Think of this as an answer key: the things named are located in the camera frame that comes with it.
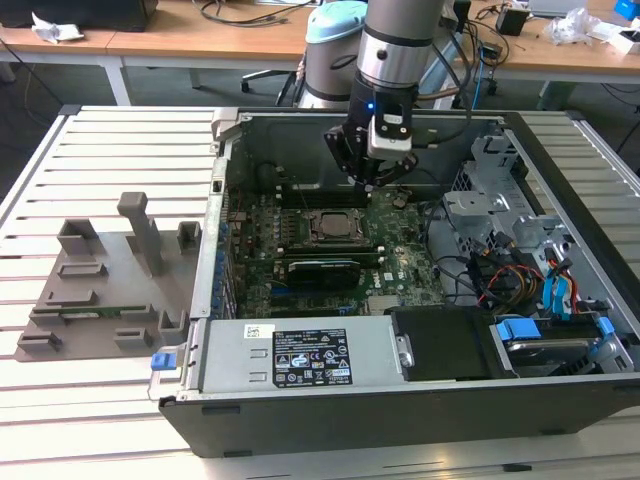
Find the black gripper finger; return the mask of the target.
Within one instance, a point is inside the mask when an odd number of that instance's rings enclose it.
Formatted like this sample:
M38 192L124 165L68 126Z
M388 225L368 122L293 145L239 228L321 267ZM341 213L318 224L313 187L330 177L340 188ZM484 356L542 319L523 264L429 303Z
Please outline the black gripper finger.
M339 170L347 175L354 189L371 192L373 163L366 153L366 145L362 143L363 137L360 134L349 137L341 126L337 126L324 134L324 140Z
M369 186L371 189L384 187L411 173L417 165L418 157L414 153L410 153L403 160L394 162L391 167L377 172L369 181Z

